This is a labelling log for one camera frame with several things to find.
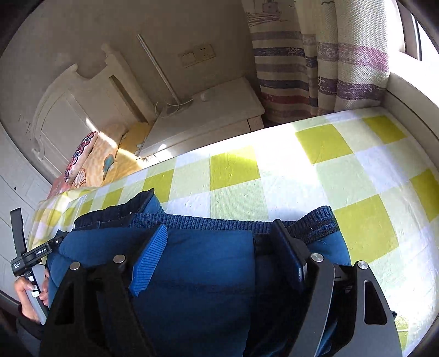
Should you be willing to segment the pink pillow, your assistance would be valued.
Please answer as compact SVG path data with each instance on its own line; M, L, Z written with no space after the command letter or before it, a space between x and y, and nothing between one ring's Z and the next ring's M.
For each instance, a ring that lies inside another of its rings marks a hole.
M65 180L65 176L61 175L54 180L54 183L50 189L47 199L52 199L53 197L62 194L68 190L72 189L72 183Z

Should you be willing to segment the yellow checked bed sheet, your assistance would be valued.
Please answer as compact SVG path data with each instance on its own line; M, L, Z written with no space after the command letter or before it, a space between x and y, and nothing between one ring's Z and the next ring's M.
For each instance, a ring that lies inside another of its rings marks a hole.
M382 108L262 129L70 190L39 204L28 245L149 189L167 213L221 219L296 220L328 205L350 258L371 265L396 312L404 356L438 314L438 171Z

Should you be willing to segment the white nightstand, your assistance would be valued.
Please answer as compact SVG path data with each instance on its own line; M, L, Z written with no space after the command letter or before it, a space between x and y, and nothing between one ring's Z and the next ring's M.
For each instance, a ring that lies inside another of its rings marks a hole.
M189 108L158 118L143 142L139 157L154 165L263 128L264 108L246 78L216 85L206 92L209 101L201 101L201 92L193 96Z

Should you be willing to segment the orange cartoon blanket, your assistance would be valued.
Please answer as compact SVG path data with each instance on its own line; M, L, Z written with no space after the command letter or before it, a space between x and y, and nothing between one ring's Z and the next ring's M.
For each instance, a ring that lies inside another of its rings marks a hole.
M98 133L92 151L73 182L73 188L102 185L115 161L120 140L126 132L127 128L123 124L112 124Z

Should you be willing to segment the white desk lamp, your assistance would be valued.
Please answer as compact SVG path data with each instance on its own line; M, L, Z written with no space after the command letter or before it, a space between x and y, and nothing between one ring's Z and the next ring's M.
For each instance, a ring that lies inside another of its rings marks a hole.
M174 88L170 84L170 81L167 79L167 76L163 72L161 66L157 62L156 58L154 57L152 51L150 50L149 46L146 44L146 42L143 39L143 36L141 34L136 34L136 38L138 42L140 43L141 47L143 48L143 51L146 53L148 58L150 59L150 62L152 62L155 70L159 74L159 77L161 78L164 85L167 87L167 90L169 91L171 97L174 99L173 103L166 103L164 107L164 114L160 114L159 118L165 117L165 116L172 116L176 115L178 112L183 111L190 107L190 105L193 103L193 98L190 97L184 101L182 101L177 93L175 92Z

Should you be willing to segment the blue puffer jacket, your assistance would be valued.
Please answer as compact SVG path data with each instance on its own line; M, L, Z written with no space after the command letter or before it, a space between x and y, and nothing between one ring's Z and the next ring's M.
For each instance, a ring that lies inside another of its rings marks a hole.
M167 228L167 245L147 289L132 299L154 356L286 356L305 299L280 266L272 222L170 215L152 190L79 216L49 255L41 355L121 356L112 322L113 258L135 254L158 224ZM284 226L311 252L350 264L329 207Z

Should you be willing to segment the patterned red blue pillow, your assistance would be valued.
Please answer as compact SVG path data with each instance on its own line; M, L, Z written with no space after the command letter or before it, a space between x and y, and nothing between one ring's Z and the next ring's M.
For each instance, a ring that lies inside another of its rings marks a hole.
M65 183L71 184L76 179L80 169L92 151L97 138L98 132L93 131L89 132L89 134L82 139L66 167L66 171L64 173Z

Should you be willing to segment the yellow pillow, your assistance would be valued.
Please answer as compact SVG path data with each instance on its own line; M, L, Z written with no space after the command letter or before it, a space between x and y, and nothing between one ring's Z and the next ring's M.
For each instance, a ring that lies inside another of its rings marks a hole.
M103 180L103 186L146 167L146 161L139 158L139 153L151 128L152 126L148 123L136 123L123 135L116 152L115 161Z

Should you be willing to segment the wall socket panel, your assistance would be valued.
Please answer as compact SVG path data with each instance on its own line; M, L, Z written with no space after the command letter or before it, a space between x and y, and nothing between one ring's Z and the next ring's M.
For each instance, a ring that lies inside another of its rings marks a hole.
M206 60L216 57L215 51L211 44L198 45L179 55L180 62L184 68L191 67Z

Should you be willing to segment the striped cartoon curtain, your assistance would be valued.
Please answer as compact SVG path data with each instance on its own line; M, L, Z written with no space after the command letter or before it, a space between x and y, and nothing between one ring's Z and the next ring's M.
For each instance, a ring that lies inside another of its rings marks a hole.
M243 1L260 99L283 124L378 106L389 80L384 1Z

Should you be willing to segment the white wooden headboard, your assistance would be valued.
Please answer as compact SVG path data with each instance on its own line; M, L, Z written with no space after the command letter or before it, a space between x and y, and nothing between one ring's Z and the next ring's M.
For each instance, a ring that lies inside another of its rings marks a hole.
M78 65L64 70L46 89L33 116L32 152L53 177L60 176L77 145L91 131L112 124L130 127L155 123L150 98L138 84L127 61L109 44L101 46L105 67L92 78L78 74Z

